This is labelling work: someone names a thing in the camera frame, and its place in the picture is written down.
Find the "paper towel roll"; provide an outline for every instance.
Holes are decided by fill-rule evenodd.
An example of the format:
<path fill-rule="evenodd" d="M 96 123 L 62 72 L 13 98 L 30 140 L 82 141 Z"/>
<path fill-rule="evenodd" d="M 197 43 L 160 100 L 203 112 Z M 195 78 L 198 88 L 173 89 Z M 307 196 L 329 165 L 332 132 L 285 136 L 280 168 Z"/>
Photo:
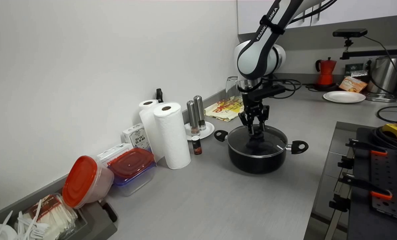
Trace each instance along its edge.
<path fill-rule="evenodd" d="M 147 109 L 147 108 L 149 108 L 153 105 L 156 105 L 158 103 L 159 103 L 159 101 L 156 99 L 145 100 L 145 101 L 139 103 L 139 111 Z"/>
<path fill-rule="evenodd" d="M 159 130 L 157 129 L 156 119 L 154 118 L 154 109 L 159 105 L 161 104 L 150 104 L 147 108 L 139 112 L 139 117 L 141 118 L 142 124 L 144 124 L 145 133 L 147 134 L 151 151 L 154 154 L 154 160 L 156 162 L 165 156 L 165 152 L 163 151 L 162 137 Z"/>
<path fill-rule="evenodd" d="M 177 102 L 159 104 L 154 109 L 157 127 L 162 136 L 166 162 L 171 169 L 180 169 L 191 162 L 185 134 L 181 105 Z"/>

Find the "gray countertop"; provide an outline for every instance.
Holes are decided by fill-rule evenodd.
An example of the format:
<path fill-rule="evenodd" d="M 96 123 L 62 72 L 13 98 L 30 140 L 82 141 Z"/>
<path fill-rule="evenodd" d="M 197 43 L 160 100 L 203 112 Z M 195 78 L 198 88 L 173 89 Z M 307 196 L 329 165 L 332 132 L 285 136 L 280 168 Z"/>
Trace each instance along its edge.
<path fill-rule="evenodd" d="M 307 152 L 288 153 L 279 170 L 256 176 L 232 165 L 226 142 L 205 138 L 203 154 L 192 155 L 185 168 L 170 170 L 162 160 L 154 179 L 130 197 L 110 194 L 108 202 L 119 217 L 110 240 L 303 239 L 337 121 L 381 126 L 386 122 L 375 112 L 397 105 L 336 104 L 322 95 L 302 88 L 288 99 L 264 100 L 270 105 L 267 125 L 290 142 L 308 142 Z M 395 119 L 397 113 L 383 116 Z M 241 125 L 238 118 L 206 120 L 226 131 Z"/>

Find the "red lid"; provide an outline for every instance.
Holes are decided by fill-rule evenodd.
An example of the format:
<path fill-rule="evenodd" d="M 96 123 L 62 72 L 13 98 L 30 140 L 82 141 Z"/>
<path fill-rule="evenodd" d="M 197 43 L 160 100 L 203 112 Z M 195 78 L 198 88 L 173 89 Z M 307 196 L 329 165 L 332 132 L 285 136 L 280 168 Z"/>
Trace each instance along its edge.
<path fill-rule="evenodd" d="M 74 163 L 66 179 L 63 188 L 63 198 L 65 203 L 74 208 L 92 186 L 98 165 L 95 160 L 89 156 L 81 156 Z"/>
<path fill-rule="evenodd" d="M 146 169 L 154 161 L 154 155 L 142 148 L 134 148 L 117 157 L 109 168 L 121 178 L 129 179 Z"/>

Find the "franka emika robot arm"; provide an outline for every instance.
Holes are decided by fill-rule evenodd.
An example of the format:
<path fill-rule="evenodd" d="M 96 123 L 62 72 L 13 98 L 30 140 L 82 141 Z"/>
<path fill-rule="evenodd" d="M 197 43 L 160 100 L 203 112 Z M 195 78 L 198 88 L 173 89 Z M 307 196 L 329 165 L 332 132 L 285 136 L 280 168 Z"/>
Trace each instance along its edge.
<path fill-rule="evenodd" d="M 243 125 L 248 127 L 251 138 L 262 138 L 265 121 L 269 116 L 269 106 L 262 104 L 262 99 L 283 93 L 285 87 L 273 85 L 260 88 L 259 79 L 273 73 L 282 66 L 286 53 L 281 46 L 275 45 L 277 39 L 293 17 L 324 0 L 275 0 L 270 10 L 261 19 L 260 26 L 250 41 L 239 44 L 234 51 L 237 59 L 238 80 L 248 82 L 238 86 L 242 91 L 244 112 L 239 115 Z M 259 128 L 253 127 L 255 117 Z"/>

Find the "white box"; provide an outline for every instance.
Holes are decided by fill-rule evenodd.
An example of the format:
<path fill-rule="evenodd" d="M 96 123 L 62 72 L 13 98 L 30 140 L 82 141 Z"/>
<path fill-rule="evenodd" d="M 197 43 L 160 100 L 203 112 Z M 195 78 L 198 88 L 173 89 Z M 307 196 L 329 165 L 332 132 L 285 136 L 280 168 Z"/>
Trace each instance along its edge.
<path fill-rule="evenodd" d="M 145 133 L 144 125 L 142 123 L 124 130 L 122 132 L 122 136 L 125 143 L 130 143 L 133 147 L 139 147 L 151 152 L 150 142 L 148 141 L 147 134 Z"/>
<path fill-rule="evenodd" d="M 132 144 L 130 143 L 121 143 L 118 144 L 117 146 L 114 146 L 107 151 L 101 153 L 98 155 L 98 159 L 101 162 L 102 165 L 105 167 L 108 167 L 111 164 L 111 161 L 113 161 L 115 158 L 118 156 L 122 155 L 123 153 L 133 149 Z"/>

